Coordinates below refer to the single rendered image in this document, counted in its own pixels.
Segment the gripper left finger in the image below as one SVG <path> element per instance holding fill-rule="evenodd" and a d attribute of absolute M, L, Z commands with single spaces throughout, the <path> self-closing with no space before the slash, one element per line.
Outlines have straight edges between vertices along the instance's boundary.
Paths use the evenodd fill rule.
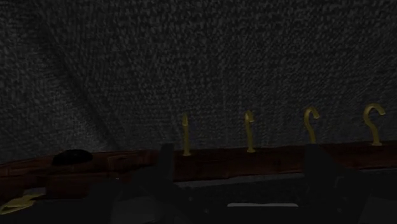
<path fill-rule="evenodd" d="M 199 204 L 173 183 L 174 145 L 162 145 L 157 163 L 93 187 L 95 224 L 199 224 Z"/>

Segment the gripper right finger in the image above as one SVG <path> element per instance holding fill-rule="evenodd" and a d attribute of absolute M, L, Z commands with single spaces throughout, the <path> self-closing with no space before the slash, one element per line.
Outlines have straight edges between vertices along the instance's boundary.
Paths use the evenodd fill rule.
<path fill-rule="evenodd" d="M 305 145 L 303 173 L 321 224 L 359 224 L 371 187 L 362 172 L 336 163 L 317 144 Z"/>

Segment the black rounded object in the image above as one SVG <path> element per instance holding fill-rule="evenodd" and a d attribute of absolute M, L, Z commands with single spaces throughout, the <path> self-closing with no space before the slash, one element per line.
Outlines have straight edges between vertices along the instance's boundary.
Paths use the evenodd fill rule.
<path fill-rule="evenodd" d="M 56 154 L 52 159 L 52 165 L 74 165 L 92 161 L 93 155 L 85 150 L 71 149 Z"/>

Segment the yellow flat object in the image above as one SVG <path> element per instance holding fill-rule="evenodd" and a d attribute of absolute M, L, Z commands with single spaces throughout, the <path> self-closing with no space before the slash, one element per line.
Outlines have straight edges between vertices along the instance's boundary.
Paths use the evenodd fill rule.
<path fill-rule="evenodd" d="M 23 195 L 19 198 L 11 199 L 0 207 L 0 215 L 14 213 L 31 207 L 35 203 L 35 198 L 44 196 L 44 193 L 34 193 Z"/>

